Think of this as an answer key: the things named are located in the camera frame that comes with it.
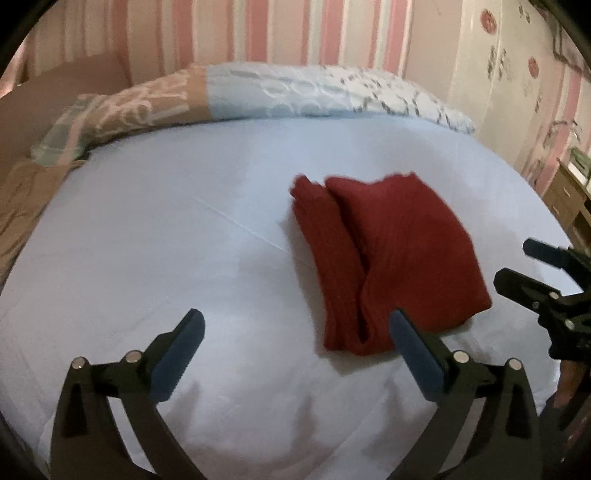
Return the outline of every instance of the wooden nightstand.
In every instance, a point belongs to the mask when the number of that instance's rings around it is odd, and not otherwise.
[[[591,194],[562,163],[543,201],[573,246],[591,254]]]

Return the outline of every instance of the pink striped wall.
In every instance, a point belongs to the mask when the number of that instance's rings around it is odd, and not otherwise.
[[[565,81],[564,75],[569,76],[568,82]],[[577,107],[579,106],[579,94],[581,90],[582,75],[576,70],[572,70],[568,67],[564,67],[563,70],[563,81],[562,81],[562,95],[559,96],[556,108],[554,110],[554,120],[574,120],[577,113]],[[582,105],[581,108],[588,108],[586,105]],[[548,157],[545,161],[544,170],[540,173],[536,184],[535,191],[543,196],[546,190],[550,186],[556,171],[558,170],[558,163],[562,159],[568,149],[569,141],[569,129],[568,127],[560,127],[556,138],[554,140],[554,146],[552,147]]]
[[[400,72],[411,4],[412,0],[59,0],[34,28],[28,65],[37,76],[65,61],[116,51],[133,83],[193,62],[237,59]]]

